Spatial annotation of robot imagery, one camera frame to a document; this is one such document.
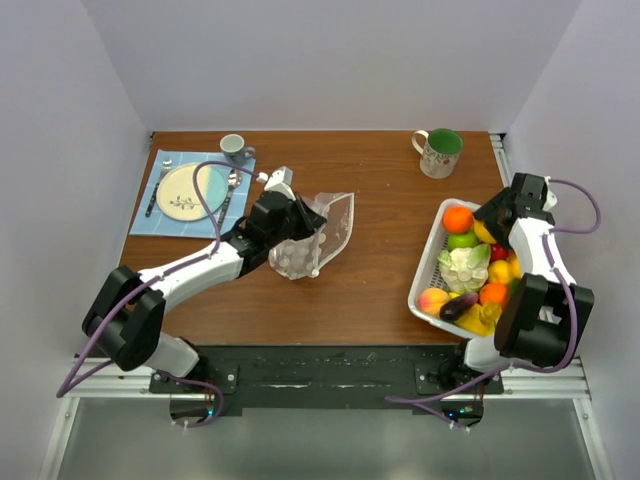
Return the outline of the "polka dot zip bag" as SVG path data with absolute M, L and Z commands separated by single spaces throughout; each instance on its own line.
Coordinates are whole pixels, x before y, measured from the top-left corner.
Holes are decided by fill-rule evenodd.
M 327 222 L 311 237 L 287 240 L 273 248 L 269 266 L 279 275 L 295 281 L 316 278 L 320 270 L 347 246 L 353 231 L 354 193 L 319 193 L 305 203 Z

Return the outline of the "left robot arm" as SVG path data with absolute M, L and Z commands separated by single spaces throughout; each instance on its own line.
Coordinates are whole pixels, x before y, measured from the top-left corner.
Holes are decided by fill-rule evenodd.
M 218 284 L 252 272 L 284 241 L 304 240 L 327 219 L 299 195 L 261 194 L 248 216 L 214 243 L 162 267 L 113 270 L 85 316 L 83 332 L 121 370 L 140 366 L 169 376 L 185 392 L 200 390 L 207 368 L 196 348 L 162 332 L 165 314 Z

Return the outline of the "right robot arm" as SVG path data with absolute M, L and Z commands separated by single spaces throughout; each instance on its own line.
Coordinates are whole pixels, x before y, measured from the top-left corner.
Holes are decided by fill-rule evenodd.
M 469 392 L 481 373 L 508 368 L 555 373 L 573 359 L 594 305 L 594 294 L 576 283 L 563 263 L 555 235 L 551 191 L 558 179 L 516 173 L 511 185 L 481 206 L 474 217 L 499 245 L 512 250 L 522 277 L 507 300 L 491 337 L 467 342 L 464 358 L 445 369 L 448 386 Z

